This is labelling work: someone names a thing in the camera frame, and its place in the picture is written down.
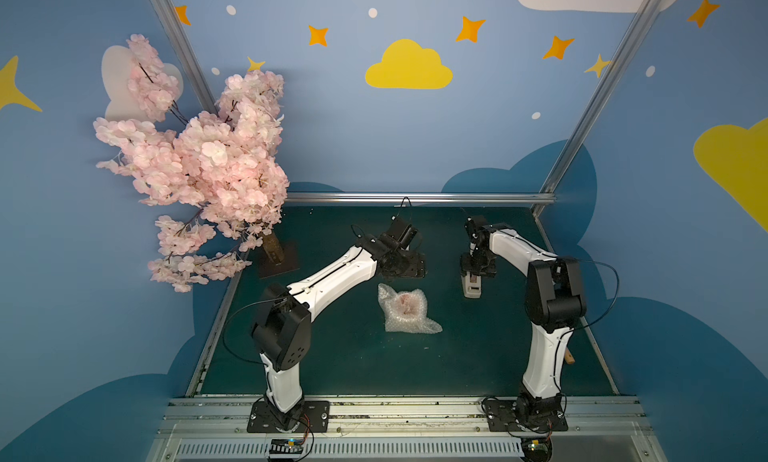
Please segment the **white tape dispenser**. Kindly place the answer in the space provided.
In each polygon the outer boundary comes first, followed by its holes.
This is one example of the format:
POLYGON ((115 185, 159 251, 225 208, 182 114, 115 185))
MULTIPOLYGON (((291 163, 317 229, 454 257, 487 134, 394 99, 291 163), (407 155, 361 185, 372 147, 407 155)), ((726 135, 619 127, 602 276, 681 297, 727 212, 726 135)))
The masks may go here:
POLYGON ((479 299, 482 295, 482 277, 466 273, 461 277, 463 295, 467 299, 479 299))

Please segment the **bubble wrap sheet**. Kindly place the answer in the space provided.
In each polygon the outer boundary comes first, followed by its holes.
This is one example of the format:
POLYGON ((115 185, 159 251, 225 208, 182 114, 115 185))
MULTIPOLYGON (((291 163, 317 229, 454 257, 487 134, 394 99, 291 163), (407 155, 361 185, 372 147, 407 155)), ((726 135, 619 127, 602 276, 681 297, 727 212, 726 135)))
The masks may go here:
POLYGON ((386 332, 433 335, 443 331, 428 317, 428 301, 422 290, 397 292, 386 284, 379 284, 377 290, 386 332))

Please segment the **white mug red inside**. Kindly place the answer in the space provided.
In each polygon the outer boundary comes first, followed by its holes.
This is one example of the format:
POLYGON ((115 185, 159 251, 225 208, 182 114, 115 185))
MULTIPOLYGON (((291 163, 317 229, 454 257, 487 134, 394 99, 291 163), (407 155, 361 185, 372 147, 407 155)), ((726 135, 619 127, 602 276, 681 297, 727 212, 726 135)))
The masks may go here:
POLYGON ((421 290, 400 292, 394 301, 395 314, 403 320, 418 320, 425 314, 425 297, 421 290))

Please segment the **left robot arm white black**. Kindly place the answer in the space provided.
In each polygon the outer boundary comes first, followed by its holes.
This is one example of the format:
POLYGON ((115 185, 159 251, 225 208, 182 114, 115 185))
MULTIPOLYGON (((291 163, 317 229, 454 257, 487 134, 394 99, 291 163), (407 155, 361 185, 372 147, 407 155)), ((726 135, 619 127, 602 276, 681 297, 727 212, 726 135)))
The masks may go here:
POLYGON ((362 237, 315 274, 268 288, 255 312, 251 338, 264 366, 265 402, 280 424, 298 422, 303 412, 300 362, 310 349, 313 323, 331 303, 376 275, 424 277, 425 258, 411 248, 415 237, 411 229, 401 236, 362 237))

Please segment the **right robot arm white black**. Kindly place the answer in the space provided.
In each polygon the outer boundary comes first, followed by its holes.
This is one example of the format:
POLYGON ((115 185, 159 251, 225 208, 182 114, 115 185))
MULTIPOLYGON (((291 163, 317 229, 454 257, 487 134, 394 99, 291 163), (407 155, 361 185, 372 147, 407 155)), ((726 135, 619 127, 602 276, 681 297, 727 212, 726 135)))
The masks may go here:
POLYGON ((579 262, 536 246, 507 224, 489 224, 480 216, 467 218, 465 230, 469 249, 460 257, 460 270, 466 298, 481 296, 482 280, 497 274, 497 258, 526 277, 524 309, 532 325, 532 339, 515 417, 531 430, 556 426, 564 415, 561 372, 565 351, 587 311, 579 262))

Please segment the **small round device right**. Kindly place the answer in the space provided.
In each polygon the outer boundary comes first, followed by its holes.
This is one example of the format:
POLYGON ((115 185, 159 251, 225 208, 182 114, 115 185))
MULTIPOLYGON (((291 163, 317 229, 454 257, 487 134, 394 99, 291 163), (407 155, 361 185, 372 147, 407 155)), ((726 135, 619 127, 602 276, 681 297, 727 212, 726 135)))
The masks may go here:
POLYGON ((521 449, 523 462, 550 462, 552 458, 552 442, 546 439, 522 439, 521 449))

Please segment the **pink cherry blossom tree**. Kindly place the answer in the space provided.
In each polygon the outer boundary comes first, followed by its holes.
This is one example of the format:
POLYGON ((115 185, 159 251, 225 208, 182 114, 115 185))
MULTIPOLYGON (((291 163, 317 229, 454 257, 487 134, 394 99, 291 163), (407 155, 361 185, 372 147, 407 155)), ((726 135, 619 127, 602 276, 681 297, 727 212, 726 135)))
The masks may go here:
POLYGON ((216 111, 186 120, 179 133, 160 131, 157 123, 178 112, 180 83, 147 38, 133 35, 127 46, 127 90, 146 118, 97 119, 97 139, 119 150, 98 166, 131 178, 147 206, 196 210, 186 222, 156 220, 160 256, 148 264, 153 281, 186 293, 231 278, 249 266, 247 252, 262 246, 282 218, 289 180, 276 155, 284 79, 260 70, 233 75, 216 111))

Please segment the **small circuit board left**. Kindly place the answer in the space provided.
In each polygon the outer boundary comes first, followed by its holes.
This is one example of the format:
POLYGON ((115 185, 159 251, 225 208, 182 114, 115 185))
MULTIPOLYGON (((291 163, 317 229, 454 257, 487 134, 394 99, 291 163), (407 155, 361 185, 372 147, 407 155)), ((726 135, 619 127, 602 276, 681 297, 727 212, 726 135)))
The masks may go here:
POLYGON ((273 438, 268 443, 267 458, 269 460, 301 458, 305 453, 305 441, 297 438, 273 438))

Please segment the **tree base plate dark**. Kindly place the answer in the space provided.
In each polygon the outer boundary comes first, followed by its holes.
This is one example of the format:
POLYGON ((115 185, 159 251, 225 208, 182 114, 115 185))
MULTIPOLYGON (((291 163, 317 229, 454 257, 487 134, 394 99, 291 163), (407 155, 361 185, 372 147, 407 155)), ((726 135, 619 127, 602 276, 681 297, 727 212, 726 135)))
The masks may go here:
POLYGON ((259 256, 257 269, 262 279, 297 271, 300 268, 298 247, 295 241, 276 245, 265 243, 259 256))

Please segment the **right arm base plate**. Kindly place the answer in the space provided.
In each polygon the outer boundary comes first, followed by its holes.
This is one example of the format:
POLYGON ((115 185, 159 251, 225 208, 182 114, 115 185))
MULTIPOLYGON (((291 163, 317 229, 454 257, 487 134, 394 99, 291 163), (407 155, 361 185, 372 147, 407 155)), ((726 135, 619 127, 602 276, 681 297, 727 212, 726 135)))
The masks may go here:
POLYGON ((546 435, 568 430, 561 397, 541 400, 486 397, 480 402, 480 408, 491 432, 546 435))

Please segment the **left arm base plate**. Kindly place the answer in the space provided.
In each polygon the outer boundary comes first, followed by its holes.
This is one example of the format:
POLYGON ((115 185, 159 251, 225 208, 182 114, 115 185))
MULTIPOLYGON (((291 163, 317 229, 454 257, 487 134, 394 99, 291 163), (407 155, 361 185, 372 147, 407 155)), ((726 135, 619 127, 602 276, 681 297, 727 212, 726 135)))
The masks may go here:
POLYGON ((313 433, 326 433, 330 422, 330 407, 330 402, 325 400, 300 400, 287 413, 283 413, 268 400, 257 400, 251 407, 246 431, 294 433, 309 429, 313 433))

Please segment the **aluminium rail front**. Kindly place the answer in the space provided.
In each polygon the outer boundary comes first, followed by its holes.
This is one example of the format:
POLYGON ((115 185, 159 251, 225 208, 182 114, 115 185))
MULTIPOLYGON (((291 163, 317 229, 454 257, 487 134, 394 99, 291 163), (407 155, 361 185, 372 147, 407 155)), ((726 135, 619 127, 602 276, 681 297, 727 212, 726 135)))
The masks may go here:
POLYGON ((326 433, 248 433, 254 397, 172 400, 150 461, 522 461, 522 439, 552 442, 551 461, 663 461, 666 456, 634 397, 575 397, 566 432, 491 432, 484 397, 319 396, 330 402, 326 433), (295 460, 267 458, 273 438, 305 441, 295 460))

